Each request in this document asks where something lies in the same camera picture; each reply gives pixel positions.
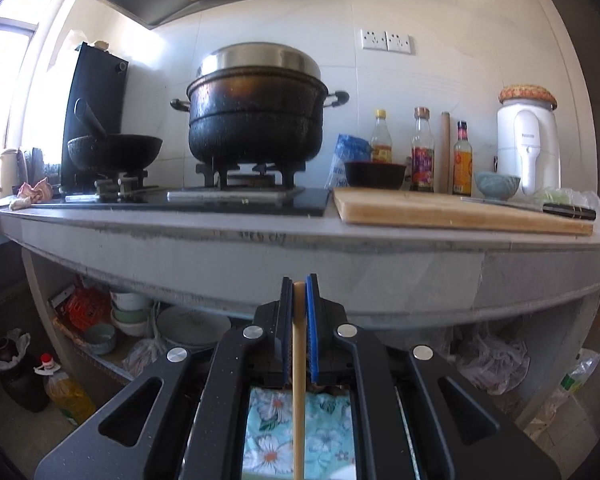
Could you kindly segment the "bamboo chopstick six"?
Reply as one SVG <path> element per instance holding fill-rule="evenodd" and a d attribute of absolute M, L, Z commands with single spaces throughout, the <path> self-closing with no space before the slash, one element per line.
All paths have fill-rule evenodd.
<path fill-rule="evenodd" d="M 291 335 L 294 480 L 303 480 L 306 432 L 306 284 L 303 282 L 294 282 L 294 320 Z"/>

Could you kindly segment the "white kitchen appliance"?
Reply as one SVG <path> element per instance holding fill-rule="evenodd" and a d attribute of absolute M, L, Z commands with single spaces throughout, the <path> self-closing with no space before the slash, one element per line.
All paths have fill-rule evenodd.
<path fill-rule="evenodd" d="M 498 100 L 496 172 L 518 177 L 517 194 L 523 196 L 543 188 L 559 188 L 555 97 L 537 84 L 511 84 L 501 90 Z"/>

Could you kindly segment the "black kitchen knife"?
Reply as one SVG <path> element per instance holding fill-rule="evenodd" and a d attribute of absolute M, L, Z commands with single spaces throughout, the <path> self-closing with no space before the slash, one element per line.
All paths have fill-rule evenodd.
<path fill-rule="evenodd" d="M 542 204 L 526 204 L 526 203 L 515 203 L 506 202 L 506 200 L 490 200 L 490 198 L 473 198 L 473 197 L 462 197 L 463 202 L 502 206 L 508 208 L 516 208 L 523 210 L 530 210 L 536 212 L 542 212 L 542 214 L 552 214 L 553 216 L 594 222 L 597 218 L 596 211 L 594 209 L 585 208 L 581 206 L 555 204 L 555 203 L 542 203 Z"/>

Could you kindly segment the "wooden cutting board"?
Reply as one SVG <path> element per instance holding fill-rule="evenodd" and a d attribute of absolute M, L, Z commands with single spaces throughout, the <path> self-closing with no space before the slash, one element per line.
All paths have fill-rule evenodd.
<path fill-rule="evenodd" d="M 370 188 L 335 188 L 340 219 L 360 226 L 590 236 L 594 223 L 457 196 Z"/>

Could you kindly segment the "black small bowl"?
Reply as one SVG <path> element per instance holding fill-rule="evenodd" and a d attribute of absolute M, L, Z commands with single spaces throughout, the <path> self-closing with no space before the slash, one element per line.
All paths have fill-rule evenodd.
<path fill-rule="evenodd" d="M 398 190 L 404 181 L 406 167 L 388 162 L 346 162 L 344 170 L 351 188 Z"/>

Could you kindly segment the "sauce bottle yellow cap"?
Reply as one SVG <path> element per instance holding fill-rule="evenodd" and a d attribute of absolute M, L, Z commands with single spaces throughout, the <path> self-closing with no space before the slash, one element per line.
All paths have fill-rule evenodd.
<path fill-rule="evenodd" d="M 388 129 L 386 111 L 381 108 L 375 110 L 375 125 L 370 137 L 370 147 L 372 148 L 372 162 L 392 163 L 392 139 Z"/>

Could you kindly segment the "stacked white bowls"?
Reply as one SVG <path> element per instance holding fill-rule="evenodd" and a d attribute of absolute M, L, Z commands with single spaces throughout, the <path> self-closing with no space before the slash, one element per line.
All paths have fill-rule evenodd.
<path fill-rule="evenodd" d="M 122 333 L 132 337 L 145 337 L 149 330 L 149 313 L 154 302 L 138 292 L 112 290 L 111 322 Z"/>

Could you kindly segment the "sauce bottle red cap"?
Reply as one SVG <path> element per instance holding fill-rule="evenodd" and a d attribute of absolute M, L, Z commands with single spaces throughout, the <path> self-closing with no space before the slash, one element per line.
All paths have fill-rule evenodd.
<path fill-rule="evenodd" d="M 453 193 L 460 196 L 471 196 L 472 193 L 472 146 L 466 122 L 457 123 L 457 141 L 453 148 Z"/>

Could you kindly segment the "large black stock pot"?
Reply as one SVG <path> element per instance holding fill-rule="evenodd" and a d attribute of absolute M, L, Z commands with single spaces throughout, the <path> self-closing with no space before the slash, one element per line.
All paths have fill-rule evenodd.
<path fill-rule="evenodd" d="M 202 59 L 184 100 L 189 151 L 215 166 L 294 166 L 321 151 L 323 110 L 349 102 L 331 92 L 309 55 L 284 44 L 232 44 Z"/>

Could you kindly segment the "light blue bowl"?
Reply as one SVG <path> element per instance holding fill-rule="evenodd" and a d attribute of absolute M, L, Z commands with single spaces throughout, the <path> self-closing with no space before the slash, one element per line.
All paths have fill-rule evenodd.
<path fill-rule="evenodd" d="M 518 191 L 520 177 L 481 171 L 475 176 L 478 191 L 487 200 L 509 200 Z"/>

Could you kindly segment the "black wok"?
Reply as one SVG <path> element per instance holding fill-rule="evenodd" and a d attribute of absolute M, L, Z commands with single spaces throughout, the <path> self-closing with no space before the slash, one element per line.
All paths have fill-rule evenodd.
<path fill-rule="evenodd" d="M 67 143 L 69 157 L 82 171 L 135 174 L 144 171 L 158 157 L 162 140 L 142 134 L 109 134 L 84 99 L 74 103 L 74 117 L 86 136 Z"/>

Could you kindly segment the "cooking oil bottle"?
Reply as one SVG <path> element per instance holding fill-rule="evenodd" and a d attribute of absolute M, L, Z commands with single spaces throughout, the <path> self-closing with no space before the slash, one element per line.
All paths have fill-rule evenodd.
<path fill-rule="evenodd" d="M 94 401 L 86 390 L 49 353 L 41 356 L 35 374 L 43 378 L 46 394 L 73 426 L 80 426 L 96 412 Z"/>

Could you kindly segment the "black trash bin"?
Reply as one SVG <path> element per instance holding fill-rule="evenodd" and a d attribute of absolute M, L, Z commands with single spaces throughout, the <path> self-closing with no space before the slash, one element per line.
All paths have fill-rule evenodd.
<path fill-rule="evenodd" d="M 35 373 L 35 359 L 30 355 L 31 335 L 20 328 L 0 337 L 0 383 L 20 408 L 32 413 L 45 410 L 50 399 L 41 375 Z"/>

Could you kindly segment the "rice sack bag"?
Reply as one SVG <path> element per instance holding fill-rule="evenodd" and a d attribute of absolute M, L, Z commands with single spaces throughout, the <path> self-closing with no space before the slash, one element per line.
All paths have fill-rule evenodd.
<path fill-rule="evenodd" d="M 600 362 L 600 353 L 582 348 L 554 392 L 546 399 L 524 432 L 533 441 L 554 422 L 558 410 L 588 381 Z"/>

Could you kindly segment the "wall power socket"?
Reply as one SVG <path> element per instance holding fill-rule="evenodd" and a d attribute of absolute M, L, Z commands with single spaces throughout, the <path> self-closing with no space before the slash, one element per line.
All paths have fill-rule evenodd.
<path fill-rule="evenodd" d="M 363 50 L 387 51 L 411 55 L 413 53 L 412 38 L 395 32 L 378 32 L 378 30 L 360 30 Z"/>

